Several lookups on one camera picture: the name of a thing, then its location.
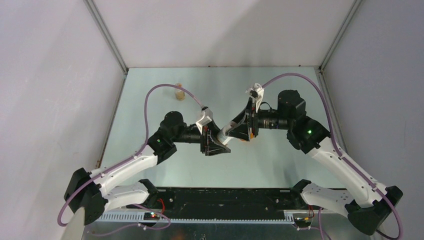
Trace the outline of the white pill bottle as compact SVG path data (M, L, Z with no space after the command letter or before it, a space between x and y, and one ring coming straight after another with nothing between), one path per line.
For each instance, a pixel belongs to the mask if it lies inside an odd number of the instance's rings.
M223 145L227 145L230 140L233 138L231 136L227 136L227 132L232 129L236 123L234 121L230 121L227 125L225 125L217 134L217 140L222 143Z

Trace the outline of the orange pill organizer box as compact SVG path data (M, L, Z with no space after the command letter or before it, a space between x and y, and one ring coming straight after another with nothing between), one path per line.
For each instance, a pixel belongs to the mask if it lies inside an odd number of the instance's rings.
M250 142L252 139L256 138L257 134L255 133L242 133L240 140L244 142Z

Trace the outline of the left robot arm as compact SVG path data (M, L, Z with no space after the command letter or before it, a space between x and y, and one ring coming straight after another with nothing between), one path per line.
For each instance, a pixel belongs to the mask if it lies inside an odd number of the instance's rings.
M209 108L201 111L200 119L191 125L184 122L178 111L170 111L160 122L158 130L149 137L142 151L113 167L87 171L76 170L68 184L64 199L72 212L84 208L83 224L89 225L103 213L115 208L142 204L153 208L158 202L156 187L147 179L133 185L122 185L130 177L169 159L176 151L176 143L199 144L205 156L230 153L226 146L230 138L226 132L233 121L219 128Z

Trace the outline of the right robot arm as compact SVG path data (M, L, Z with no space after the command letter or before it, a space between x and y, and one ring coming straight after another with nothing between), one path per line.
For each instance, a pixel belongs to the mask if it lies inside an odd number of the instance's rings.
M285 130L289 143L329 170L344 186L333 190L309 180L291 188L291 204L297 209L317 206L346 217L361 233L373 235L393 212L403 192L397 186L386 186L360 167L337 143L331 133L306 114L306 102L296 90L283 90L277 97L277 108L261 109L263 92L251 91L245 109L220 133L231 139L249 141L260 129Z

